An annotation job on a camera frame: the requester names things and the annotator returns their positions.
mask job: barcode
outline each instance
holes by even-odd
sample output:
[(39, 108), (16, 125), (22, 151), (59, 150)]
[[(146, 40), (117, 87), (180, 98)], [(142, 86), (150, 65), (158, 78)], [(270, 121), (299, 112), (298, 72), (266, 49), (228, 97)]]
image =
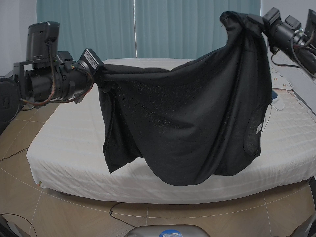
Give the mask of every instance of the barcode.
[(93, 66), (94, 69), (96, 69), (98, 64), (95, 62), (92, 56), (88, 53), (88, 51), (85, 52), (84, 56), (87, 58), (90, 65)]

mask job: robotic arm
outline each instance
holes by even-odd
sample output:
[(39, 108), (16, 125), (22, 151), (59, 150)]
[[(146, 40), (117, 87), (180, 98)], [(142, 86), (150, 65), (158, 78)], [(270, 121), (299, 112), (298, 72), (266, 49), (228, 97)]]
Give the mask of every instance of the robotic arm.
[[(316, 13), (309, 10), (306, 30), (292, 16), (284, 22), (272, 8), (264, 17), (247, 15), (268, 37), (273, 56), (282, 50), (298, 66), (316, 77)], [(48, 103), (79, 103), (105, 69), (92, 49), (85, 49), (78, 61), (68, 51), (57, 52), (59, 23), (41, 22), (28, 28), (26, 61), (14, 63), (13, 79), (0, 78), (0, 122), (11, 121), (29, 104), (40, 108)], [(25, 70), (25, 65), (32, 65)]]

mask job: teal curtain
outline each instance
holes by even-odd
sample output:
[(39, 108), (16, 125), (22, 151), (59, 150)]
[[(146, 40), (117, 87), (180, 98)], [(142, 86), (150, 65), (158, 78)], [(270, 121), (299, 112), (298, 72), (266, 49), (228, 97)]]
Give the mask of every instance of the teal curtain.
[(77, 60), (92, 48), (101, 60), (136, 57), (133, 0), (37, 0), (37, 20), (60, 23), (58, 50)]
[(138, 57), (196, 59), (225, 45), (224, 11), (260, 14), (260, 0), (135, 0)]
[(225, 45), (227, 10), (259, 15), (260, 0), (37, 0), (38, 21), (61, 23), (58, 49), (75, 60), (85, 48), (102, 60), (195, 59)]

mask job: bed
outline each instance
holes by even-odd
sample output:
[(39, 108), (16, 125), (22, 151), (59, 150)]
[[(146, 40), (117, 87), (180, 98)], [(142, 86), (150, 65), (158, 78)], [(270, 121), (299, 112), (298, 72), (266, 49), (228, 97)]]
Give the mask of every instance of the bed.
[[(116, 59), (105, 63), (172, 69), (188, 60)], [(81, 197), (129, 203), (193, 204), (223, 201), (300, 182), (316, 174), (316, 122), (292, 91), (276, 90), (284, 102), (268, 107), (261, 155), (235, 176), (212, 175), (195, 186), (171, 186), (143, 158), (109, 173), (102, 152), (105, 126), (98, 88), (80, 104), (61, 104), (27, 152), (35, 183)]]

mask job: wooden floor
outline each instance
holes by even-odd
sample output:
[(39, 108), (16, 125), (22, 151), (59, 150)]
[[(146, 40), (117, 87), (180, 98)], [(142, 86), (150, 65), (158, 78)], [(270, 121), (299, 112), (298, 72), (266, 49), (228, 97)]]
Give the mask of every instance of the wooden floor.
[[(20, 112), (0, 136), (0, 159), (30, 145), (58, 105)], [(26, 152), (0, 162), (0, 213), (27, 218), (38, 237), (124, 237), (132, 229), (109, 216), (114, 202), (66, 196), (38, 187), (32, 178)], [(211, 237), (278, 235), (284, 237), (314, 211), (309, 184), (277, 187), (248, 197), (195, 205), (123, 203), (113, 215), (135, 226), (193, 224)], [(5, 216), (31, 236), (30, 224), (17, 216)]]

